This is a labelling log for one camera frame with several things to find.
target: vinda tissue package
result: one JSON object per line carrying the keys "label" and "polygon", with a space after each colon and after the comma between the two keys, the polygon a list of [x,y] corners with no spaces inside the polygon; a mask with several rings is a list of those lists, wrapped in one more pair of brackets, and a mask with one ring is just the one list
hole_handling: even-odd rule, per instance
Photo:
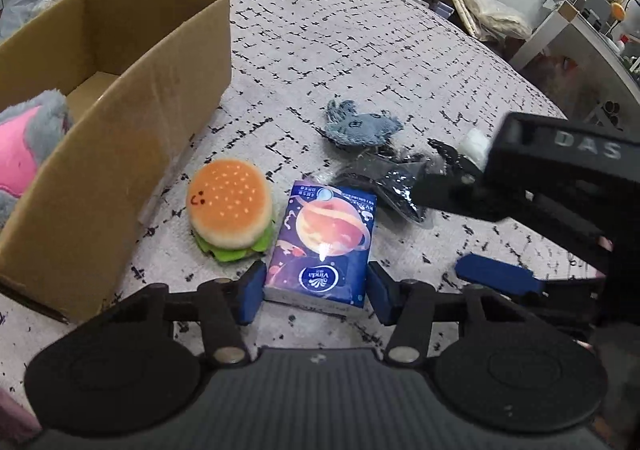
{"label": "vinda tissue package", "polygon": [[296,181],[265,299],[334,315],[361,311],[375,212],[367,192]]}

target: white tablecloth with black pattern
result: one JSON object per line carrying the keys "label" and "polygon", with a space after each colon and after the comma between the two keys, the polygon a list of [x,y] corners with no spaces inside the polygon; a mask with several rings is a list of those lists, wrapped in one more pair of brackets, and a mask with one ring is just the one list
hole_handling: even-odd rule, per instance
{"label": "white tablecloth with black pattern", "polygon": [[[264,170],[276,207],[283,210],[294,180],[349,158],[320,134],[331,99],[355,100],[360,112],[397,115],[404,130],[394,135],[394,143],[411,149],[425,148],[427,138],[456,145],[474,126],[491,135],[508,111],[562,116],[494,53],[410,0],[231,3],[231,85],[191,146],[190,161],[163,192],[114,300],[150,283],[188,291],[215,277],[240,275],[251,261],[219,265],[190,235],[184,199],[191,175],[216,156],[252,160]],[[389,228],[379,221],[370,258],[397,279],[455,291],[461,283],[452,265],[467,252],[526,265],[540,279],[592,274],[583,262],[514,221],[493,225],[440,212],[432,230]],[[178,327],[178,340],[202,350],[197,325]],[[0,386],[26,404],[26,363],[69,329],[0,297]],[[368,304],[362,318],[344,321],[263,303],[242,331],[254,351],[261,345],[380,348],[390,335]],[[456,326],[436,324],[431,352],[442,350],[456,333]]]}

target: gray and pink plush toy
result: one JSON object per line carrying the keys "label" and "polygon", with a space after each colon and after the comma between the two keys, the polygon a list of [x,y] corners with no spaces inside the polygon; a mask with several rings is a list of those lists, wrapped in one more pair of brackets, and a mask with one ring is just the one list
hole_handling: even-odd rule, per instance
{"label": "gray and pink plush toy", "polygon": [[71,123],[65,96],[57,90],[0,113],[0,229]]}

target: plush hamburger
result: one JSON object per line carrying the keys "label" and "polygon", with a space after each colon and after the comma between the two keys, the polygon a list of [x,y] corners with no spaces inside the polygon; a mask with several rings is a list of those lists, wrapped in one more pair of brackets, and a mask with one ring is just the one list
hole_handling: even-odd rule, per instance
{"label": "plush hamburger", "polygon": [[273,237],[271,191],[255,165],[217,159],[192,178],[187,212],[196,242],[219,261],[265,251]]}

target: vinda logo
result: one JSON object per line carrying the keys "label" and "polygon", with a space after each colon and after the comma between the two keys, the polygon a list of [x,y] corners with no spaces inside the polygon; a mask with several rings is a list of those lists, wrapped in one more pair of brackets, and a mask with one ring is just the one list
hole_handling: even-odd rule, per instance
{"label": "vinda logo", "polygon": [[308,291],[324,293],[338,284],[338,270],[331,266],[303,268],[298,275],[300,286]]}
{"label": "vinda logo", "polygon": [[579,137],[564,131],[556,133],[556,145],[560,147],[572,147],[583,153],[590,153],[594,156],[602,155],[610,159],[620,159],[620,144],[614,141],[595,140],[594,138],[585,136]]}

